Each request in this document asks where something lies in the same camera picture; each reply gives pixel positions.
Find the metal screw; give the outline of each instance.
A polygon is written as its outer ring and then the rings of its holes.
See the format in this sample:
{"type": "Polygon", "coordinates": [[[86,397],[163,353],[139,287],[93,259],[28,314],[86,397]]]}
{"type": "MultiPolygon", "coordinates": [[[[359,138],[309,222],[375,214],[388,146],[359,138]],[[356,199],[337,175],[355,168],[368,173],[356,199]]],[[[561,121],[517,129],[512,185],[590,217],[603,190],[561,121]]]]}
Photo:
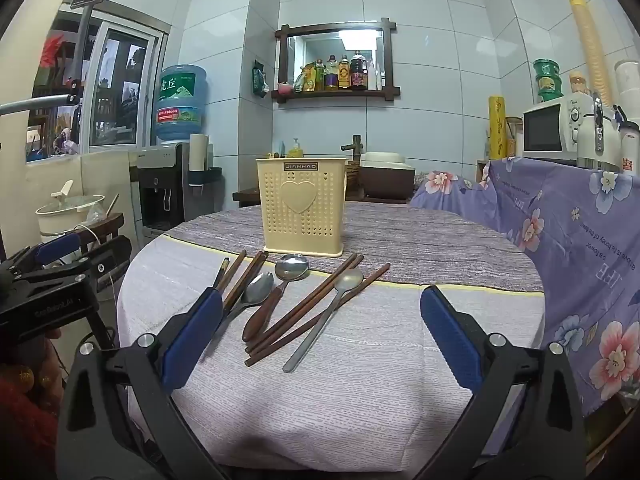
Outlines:
{"type": "Polygon", "coordinates": [[[502,334],[491,334],[489,336],[489,343],[493,346],[505,346],[507,344],[507,340],[504,338],[502,334]]]}
{"type": "Polygon", "coordinates": [[[549,345],[549,350],[551,350],[551,353],[555,355],[560,355],[562,352],[564,352],[564,348],[562,348],[562,345],[555,342],[549,345]]]}
{"type": "Polygon", "coordinates": [[[82,355],[89,355],[91,352],[94,351],[94,345],[93,343],[84,343],[81,347],[80,347],[80,353],[82,355]]]}
{"type": "Polygon", "coordinates": [[[138,338],[138,345],[142,346],[142,348],[148,348],[155,340],[156,338],[153,334],[143,334],[138,338]]]}

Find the microwave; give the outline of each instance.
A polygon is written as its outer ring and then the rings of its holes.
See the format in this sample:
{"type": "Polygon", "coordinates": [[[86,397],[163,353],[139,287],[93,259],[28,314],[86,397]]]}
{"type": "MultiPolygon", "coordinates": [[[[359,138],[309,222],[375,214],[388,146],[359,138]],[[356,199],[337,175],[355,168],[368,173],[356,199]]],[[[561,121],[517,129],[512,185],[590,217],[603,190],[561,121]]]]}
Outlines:
{"type": "Polygon", "coordinates": [[[593,114],[593,98],[582,92],[535,105],[524,112],[523,156],[575,165],[578,129],[593,114]]]}

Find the floral cloth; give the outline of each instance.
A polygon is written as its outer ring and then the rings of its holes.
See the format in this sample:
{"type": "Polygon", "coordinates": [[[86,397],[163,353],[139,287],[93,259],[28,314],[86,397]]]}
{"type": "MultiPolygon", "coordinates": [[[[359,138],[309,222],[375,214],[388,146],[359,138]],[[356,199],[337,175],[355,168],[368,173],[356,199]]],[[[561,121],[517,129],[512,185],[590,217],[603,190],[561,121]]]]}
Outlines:
{"type": "Polygon", "coordinates": [[[437,175],[410,205],[494,229],[533,261],[545,288],[543,344],[567,352],[584,413],[637,388],[640,180],[514,157],[492,160],[477,184],[437,175]]]}

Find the wall shelf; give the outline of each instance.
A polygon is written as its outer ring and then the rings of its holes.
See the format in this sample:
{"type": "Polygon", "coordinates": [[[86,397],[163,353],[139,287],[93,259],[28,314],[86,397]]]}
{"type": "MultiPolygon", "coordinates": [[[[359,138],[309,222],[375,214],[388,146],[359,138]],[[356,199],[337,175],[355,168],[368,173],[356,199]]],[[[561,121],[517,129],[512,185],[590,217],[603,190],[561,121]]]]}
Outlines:
{"type": "MultiPolygon", "coordinates": [[[[400,87],[393,87],[393,96],[400,95],[400,87]]],[[[309,99],[314,97],[382,97],[387,101],[393,101],[387,98],[385,90],[325,90],[323,92],[293,92],[287,95],[281,95],[277,90],[271,91],[271,97],[280,104],[290,99],[309,99]]]]}
{"type": "Polygon", "coordinates": [[[287,67],[289,65],[289,49],[287,40],[292,36],[307,36],[311,34],[325,34],[342,30],[379,30],[382,31],[383,59],[385,67],[385,85],[382,90],[333,90],[321,92],[293,92],[281,95],[277,90],[271,91],[271,98],[285,103],[290,99],[310,99],[314,97],[380,97],[385,101],[393,101],[400,95],[400,87],[394,86],[394,66],[391,54],[391,32],[396,30],[395,22],[389,18],[382,18],[379,22],[341,22],[323,23],[321,25],[305,25],[303,27],[289,27],[283,25],[276,30],[275,36],[280,41],[280,60],[278,64],[278,83],[287,82],[287,67]]]}

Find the utensil holder basket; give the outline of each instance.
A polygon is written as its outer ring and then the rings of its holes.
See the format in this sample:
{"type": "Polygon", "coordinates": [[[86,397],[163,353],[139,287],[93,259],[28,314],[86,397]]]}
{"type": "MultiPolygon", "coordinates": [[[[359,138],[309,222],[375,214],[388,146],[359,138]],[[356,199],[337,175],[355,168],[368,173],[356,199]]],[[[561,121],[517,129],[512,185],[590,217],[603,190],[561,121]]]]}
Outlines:
{"type": "Polygon", "coordinates": [[[341,256],[344,158],[258,159],[264,249],[341,256]]]}

